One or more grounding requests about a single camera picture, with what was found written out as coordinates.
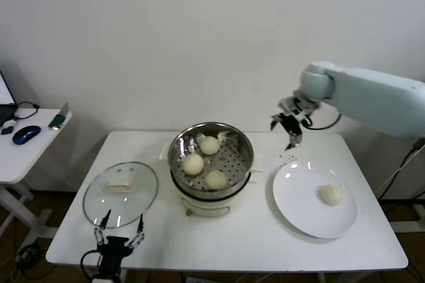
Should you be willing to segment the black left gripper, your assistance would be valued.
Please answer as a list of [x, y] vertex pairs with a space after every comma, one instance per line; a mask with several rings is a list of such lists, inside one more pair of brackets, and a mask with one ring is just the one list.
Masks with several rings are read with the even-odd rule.
[[99, 275], [118, 275], [121, 273], [122, 260], [132, 254], [133, 248], [137, 248], [145, 238], [143, 214], [139, 218], [135, 236], [129, 240], [120, 236], [105, 235], [106, 225], [110, 218], [109, 209], [101, 223], [95, 227], [94, 236], [97, 244], [97, 252], [102, 259], [99, 265]]

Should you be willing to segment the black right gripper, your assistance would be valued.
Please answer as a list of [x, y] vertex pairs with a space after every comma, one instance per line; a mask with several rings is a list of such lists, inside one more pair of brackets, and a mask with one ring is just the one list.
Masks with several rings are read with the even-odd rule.
[[292, 115], [286, 116], [284, 114], [275, 114], [272, 116], [270, 129], [274, 130], [277, 125], [281, 125], [289, 134], [289, 143], [285, 150], [290, 150], [298, 147], [302, 141], [302, 129], [300, 123]]

